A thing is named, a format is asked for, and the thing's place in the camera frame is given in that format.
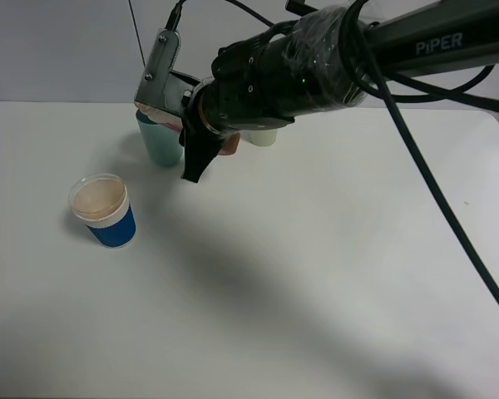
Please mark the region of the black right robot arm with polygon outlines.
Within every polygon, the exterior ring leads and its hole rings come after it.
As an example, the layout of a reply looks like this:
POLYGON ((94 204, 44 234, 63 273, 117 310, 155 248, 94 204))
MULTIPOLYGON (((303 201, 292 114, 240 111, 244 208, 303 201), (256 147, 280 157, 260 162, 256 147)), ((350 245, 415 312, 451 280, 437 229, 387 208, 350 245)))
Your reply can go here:
POLYGON ((385 81, 415 90, 397 103, 449 100, 499 113, 498 100, 470 94, 499 64, 499 1, 440 1, 383 23, 361 22, 362 7, 312 10, 221 48, 211 83, 185 103, 184 178, 197 182, 238 131, 383 98, 385 81))

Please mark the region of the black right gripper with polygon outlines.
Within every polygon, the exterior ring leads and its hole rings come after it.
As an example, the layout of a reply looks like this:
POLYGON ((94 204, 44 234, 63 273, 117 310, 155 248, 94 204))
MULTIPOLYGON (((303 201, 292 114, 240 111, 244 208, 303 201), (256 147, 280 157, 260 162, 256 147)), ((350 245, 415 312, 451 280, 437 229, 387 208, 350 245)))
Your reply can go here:
POLYGON ((183 180, 198 183, 234 133, 294 123, 288 105, 294 84, 284 60, 290 41, 290 35, 257 35, 219 50, 212 78, 183 100, 183 180))

